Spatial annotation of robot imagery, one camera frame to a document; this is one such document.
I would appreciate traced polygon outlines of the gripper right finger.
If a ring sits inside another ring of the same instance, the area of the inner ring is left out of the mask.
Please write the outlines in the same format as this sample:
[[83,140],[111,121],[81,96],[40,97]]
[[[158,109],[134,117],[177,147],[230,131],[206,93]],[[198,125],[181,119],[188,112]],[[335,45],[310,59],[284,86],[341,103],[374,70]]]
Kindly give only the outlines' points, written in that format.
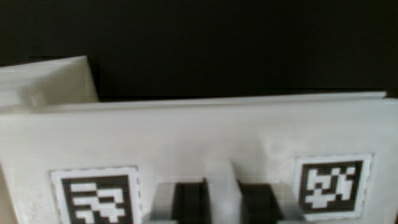
[[241,224],[277,224],[284,215],[270,185],[238,182],[238,187],[241,192]]

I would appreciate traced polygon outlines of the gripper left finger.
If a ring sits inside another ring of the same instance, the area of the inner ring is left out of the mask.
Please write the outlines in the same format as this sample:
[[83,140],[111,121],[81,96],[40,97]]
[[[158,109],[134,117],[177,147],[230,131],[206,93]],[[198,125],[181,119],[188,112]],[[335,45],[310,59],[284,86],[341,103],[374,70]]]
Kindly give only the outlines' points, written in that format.
[[177,221],[177,224],[211,224],[206,180],[175,184],[172,219]]

